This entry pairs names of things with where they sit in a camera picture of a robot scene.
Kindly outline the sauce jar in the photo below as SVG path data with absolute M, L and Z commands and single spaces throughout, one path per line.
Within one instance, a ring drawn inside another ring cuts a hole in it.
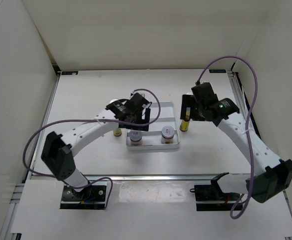
M 164 126 L 161 130 L 161 143 L 172 144 L 175 135 L 175 130 L 172 126 Z
M 129 132 L 129 139 L 132 146 L 141 146 L 143 144 L 142 132 L 139 130 L 131 130 Z

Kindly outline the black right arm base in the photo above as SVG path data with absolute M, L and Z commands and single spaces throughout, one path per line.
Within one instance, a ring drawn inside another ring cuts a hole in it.
M 196 184 L 190 189 L 195 195 L 196 211 L 217 212 L 234 210 L 240 211 L 243 204 L 235 205 L 242 194 L 247 194 L 246 174 L 221 173 L 213 177 L 208 184 Z

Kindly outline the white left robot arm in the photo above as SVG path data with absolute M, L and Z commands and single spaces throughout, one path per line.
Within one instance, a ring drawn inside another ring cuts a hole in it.
M 117 128 L 147 131 L 149 127 L 142 125 L 150 121 L 149 104 L 145 97 L 135 93 L 125 103 L 119 100 L 109 103 L 93 118 L 94 122 L 84 122 L 61 134 L 50 132 L 41 153 L 42 161 L 56 179 L 72 187 L 79 200 L 89 198 L 88 179 L 76 168 L 74 157 L 94 140 Z

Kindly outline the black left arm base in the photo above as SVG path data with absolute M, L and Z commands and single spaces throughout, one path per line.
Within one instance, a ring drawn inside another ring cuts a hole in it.
M 61 210 L 106 210 L 113 189 L 113 180 L 102 177 L 92 181 L 92 185 L 76 191 L 64 185 L 60 198 Z

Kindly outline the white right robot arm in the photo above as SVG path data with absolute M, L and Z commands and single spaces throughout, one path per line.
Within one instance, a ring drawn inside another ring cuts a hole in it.
M 218 99 L 208 82 L 182 95 L 181 120 L 212 122 L 225 133 L 251 166 L 249 174 L 221 173 L 211 180 L 210 194 L 216 200 L 227 194 L 250 195 L 264 203 L 286 190 L 292 181 L 292 160 L 283 160 L 245 127 L 245 118 L 230 99 Z

